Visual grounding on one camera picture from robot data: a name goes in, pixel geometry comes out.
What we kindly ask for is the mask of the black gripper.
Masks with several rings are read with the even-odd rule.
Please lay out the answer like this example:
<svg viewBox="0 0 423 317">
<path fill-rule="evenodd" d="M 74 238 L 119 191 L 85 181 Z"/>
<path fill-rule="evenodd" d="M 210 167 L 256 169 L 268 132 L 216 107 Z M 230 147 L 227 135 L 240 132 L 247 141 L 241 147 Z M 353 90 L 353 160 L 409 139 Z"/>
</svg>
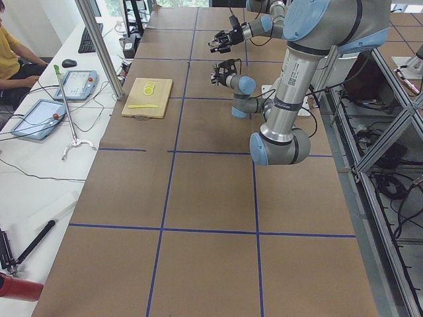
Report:
<svg viewBox="0 0 423 317">
<path fill-rule="evenodd" d="M 237 67 L 236 67 L 237 62 L 241 64 L 241 59 L 227 59 L 219 63 L 214 63 L 212 65 L 212 68 L 213 68 L 212 75 L 219 75 L 219 76 L 211 76 L 211 83 L 215 86 L 223 85 L 226 87 L 227 78 L 238 74 Z"/>
<path fill-rule="evenodd" d="M 220 40 L 223 44 L 222 47 L 218 46 Z M 240 44 L 245 41 L 245 38 L 243 36 L 243 31 L 238 30 L 234 32 L 233 30 L 230 32 L 225 32 L 224 30 L 221 30 L 218 32 L 214 39 L 210 42 L 208 42 L 208 46 L 210 48 L 211 53 L 228 53 L 231 51 L 231 46 Z"/>
</svg>

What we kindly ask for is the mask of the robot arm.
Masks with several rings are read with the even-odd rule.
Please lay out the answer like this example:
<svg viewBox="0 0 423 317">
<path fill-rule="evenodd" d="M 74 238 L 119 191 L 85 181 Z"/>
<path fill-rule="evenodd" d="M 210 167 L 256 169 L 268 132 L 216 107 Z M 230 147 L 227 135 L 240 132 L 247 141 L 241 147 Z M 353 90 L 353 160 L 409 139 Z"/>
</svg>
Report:
<svg viewBox="0 0 423 317">
<path fill-rule="evenodd" d="M 287 54 L 276 79 L 274 98 L 251 98 L 256 87 L 252 78 L 234 71 L 219 71 L 217 65 L 211 80 L 233 89 L 233 116 L 263 114 L 265 122 L 249 141 L 256 164 L 297 164 L 308 156 L 311 143 L 294 123 L 320 60 L 331 47 L 344 54 L 384 44 L 389 34 L 391 3 L 304 0 L 288 5 L 284 1 L 247 1 L 246 8 L 260 16 L 243 24 L 231 16 L 232 30 L 220 31 L 208 45 L 212 53 L 226 53 L 232 45 L 255 36 L 285 40 Z"/>
<path fill-rule="evenodd" d="M 286 1 L 246 1 L 246 10 L 256 13 L 255 19 L 239 22 L 232 9 L 229 16 L 230 30 L 221 30 L 208 43 L 211 53 L 227 53 L 231 47 L 255 36 L 284 38 L 283 27 L 288 11 Z"/>
</svg>

